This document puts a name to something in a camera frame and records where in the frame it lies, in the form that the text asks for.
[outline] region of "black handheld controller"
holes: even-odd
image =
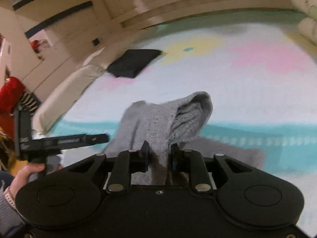
[[[293,184],[221,152],[207,158],[175,144],[167,171],[188,175],[186,185],[131,185],[150,159],[145,141],[30,182],[16,196],[26,223],[17,237],[308,238],[296,227],[304,198]]]

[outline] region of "yellow patch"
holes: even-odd
[[[286,43],[297,44],[309,54],[317,54],[317,46],[295,31],[288,32],[283,41]]]
[[[179,59],[194,55],[203,56],[210,54],[210,50],[223,45],[221,38],[216,37],[198,37],[181,43],[174,43],[164,49],[163,63],[169,64]]]
[[[315,6],[311,6],[308,15],[313,19],[317,19],[317,8]]]

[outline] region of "black cloth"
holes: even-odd
[[[107,71],[116,77],[135,78],[162,51],[154,49],[129,49],[109,65]]]
[[[6,171],[0,171],[0,181],[4,181],[3,190],[5,190],[7,187],[9,187],[13,181],[14,177],[10,175]]]

